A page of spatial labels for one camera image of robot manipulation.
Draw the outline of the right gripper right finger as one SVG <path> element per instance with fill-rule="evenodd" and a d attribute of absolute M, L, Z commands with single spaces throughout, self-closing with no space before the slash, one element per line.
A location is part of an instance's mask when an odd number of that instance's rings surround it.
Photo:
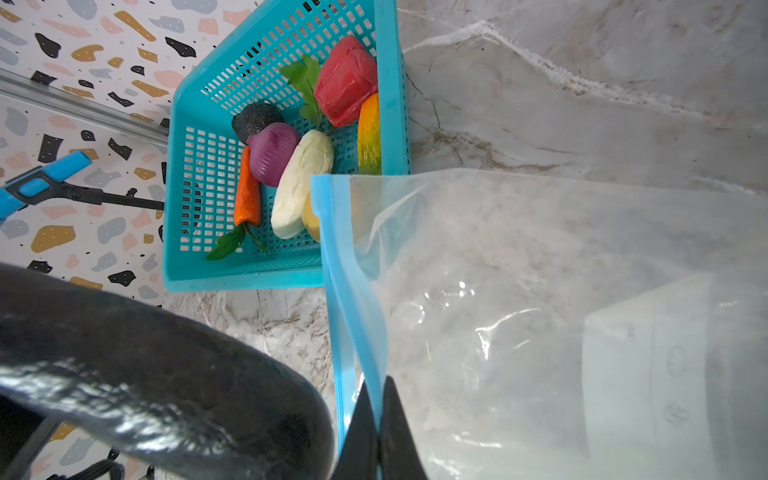
<path fill-rule="evenodd" d="M 383 390 L 379 433 L 379 470 L 383 480 L 427 480 L 394 379 Z"/>

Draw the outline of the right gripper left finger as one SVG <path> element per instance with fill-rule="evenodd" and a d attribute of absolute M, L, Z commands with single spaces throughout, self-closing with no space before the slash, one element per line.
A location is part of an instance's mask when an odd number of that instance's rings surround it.
<path fill-rule="evenodd" d="M 376 480 L 378 431 L 367 384 L 363 383 L 331 480 Z"/>

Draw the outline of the clear zip top bag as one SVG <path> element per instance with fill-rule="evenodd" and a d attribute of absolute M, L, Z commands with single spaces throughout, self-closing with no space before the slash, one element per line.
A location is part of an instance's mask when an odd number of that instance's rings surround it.
<path fill-rule="evenodd" d="M 767 201 L 321 175 L 338 453 L 394 379 L 428 479 L 763 479 Z"/>

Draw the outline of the red toy pepper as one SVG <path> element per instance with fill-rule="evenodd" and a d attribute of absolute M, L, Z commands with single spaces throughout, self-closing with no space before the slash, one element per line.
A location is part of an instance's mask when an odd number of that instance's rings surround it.
<path fill-rule="evenodd" d="M 362 104 L 378 91 L 375 59 L 353 35 L 339 41 L 322 65 L 315 100 L 335 127 L 354 123 Z"/>

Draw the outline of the yellow toy lemon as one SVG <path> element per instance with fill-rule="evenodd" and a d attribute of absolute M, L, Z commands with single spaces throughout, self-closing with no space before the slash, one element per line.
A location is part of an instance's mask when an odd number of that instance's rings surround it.
<path fill-rule="evenodd" d="M 313 211 L 312 199 L 310 194 L 307 195 L 307 198 L 305 200 L 304 207 L 302 210 L 301 220 L 303 222 L 305 230 L 310 235 L 310 237 L 315 242 L 320 243 L 321 242 L 320 221 Z"/>

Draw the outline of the orange toy carrot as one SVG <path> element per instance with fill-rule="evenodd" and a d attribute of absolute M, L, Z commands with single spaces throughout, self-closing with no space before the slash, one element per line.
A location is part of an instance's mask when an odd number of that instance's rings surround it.
<path fill-rule="evenodd" d="M 249 238 L 262 253 L 267 253 L 266 244 L 259 240 L 252 230 L 253 227 L 261 224 L 262 210 L 260 183 L 250 173 L 249 157 L 250 148 L 245 146 L 235 192 L 234 227 L 216 241 L 215 247 L 206 255 L 208 261 L 220 261 L 235 253 L 246 238 Z"/>

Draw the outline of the yellow green toy mango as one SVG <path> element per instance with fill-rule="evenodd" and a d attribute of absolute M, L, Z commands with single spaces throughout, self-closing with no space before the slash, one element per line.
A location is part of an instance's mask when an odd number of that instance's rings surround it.
<path fill-rule="evenodd" d="M 362 104 L 358 121 L 358 169 L 364 175 L 382 174 L 379 95 L 373 94 Z"/>

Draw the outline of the purple toy onion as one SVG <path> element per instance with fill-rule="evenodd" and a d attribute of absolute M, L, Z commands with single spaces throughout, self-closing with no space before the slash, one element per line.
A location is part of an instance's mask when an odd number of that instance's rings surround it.
<path fill-rule="evenodd" d="M 260 183 L 277 188 L 285 168 L 300 140 L 292 126 L 275 122 L 248 138 L 249 167 Z"/>

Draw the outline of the black toy avocado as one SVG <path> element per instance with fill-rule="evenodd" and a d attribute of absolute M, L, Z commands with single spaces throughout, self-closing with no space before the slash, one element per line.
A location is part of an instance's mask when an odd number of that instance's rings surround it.
<path fill-rule="evenodd" d="M 254 102 L 247 105 L 240 113 L 232 118 L 232 129 L 241 143 L 273 123 L 282 123 L 284 118 L 280 110 L 266 102 Z"/>

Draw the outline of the green toy leaf vegetable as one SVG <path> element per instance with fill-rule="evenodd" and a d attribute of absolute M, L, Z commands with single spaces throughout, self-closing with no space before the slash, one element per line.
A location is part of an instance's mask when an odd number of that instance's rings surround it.
<path fill-rule="evenodd" d="M 320 70 L 321 65 L 308 55 L 302 55 L 298 61 L 279 69 L 287 84 L 300 94 L 303 105 L 299 108 L 299 115 L 313 123 L 318 129 L 322 127 L 324 118 L 315 97 L 315 87 Z"/>

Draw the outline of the blue microphone on stand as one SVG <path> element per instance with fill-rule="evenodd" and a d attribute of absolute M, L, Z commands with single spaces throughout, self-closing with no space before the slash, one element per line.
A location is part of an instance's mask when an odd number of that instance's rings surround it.
<path fill-rule="evenodd" d="M 73 185 L 67 180 L 90 166 L 92 161 L 81 151 L 75 151 L 45 166 L 38 166 L 9 180 L 1 187 L 1 222 L 11 215 L 50 199 L 101 205 L 104 203 L 164 210 L 162 201 L 105 193 L 94 187 Z"/>

